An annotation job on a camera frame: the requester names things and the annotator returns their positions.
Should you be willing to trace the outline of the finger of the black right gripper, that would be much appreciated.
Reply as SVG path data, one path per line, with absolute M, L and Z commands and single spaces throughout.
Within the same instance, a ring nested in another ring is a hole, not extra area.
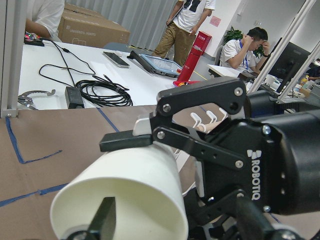
M 127 148 L 146 147 L 153 144 L 150 119 L 136 120 L 132 130 L 107 133 L 99 143 L 101 152 L 112 152 Z
M 86 230 L 67 236 L 68 240 L 112 240 L 116 229 L 116 198 L 105 197 Z

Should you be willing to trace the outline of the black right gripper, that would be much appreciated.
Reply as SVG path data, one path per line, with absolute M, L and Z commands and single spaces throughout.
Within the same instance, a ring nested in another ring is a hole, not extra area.
M 263 215 L 320 209 L 320 111 L 225 119 L 200 141 L 172 122 L 177 112 L 214 103 L 229 115 L 247 102 L 245 84 L 225 77 L 164 90 L 151 117 L 155 141 L 183 150 L 200 163 L 199 183 L 186 200 L 190 228 L 226 215 L 243 239 L 278 239 Z

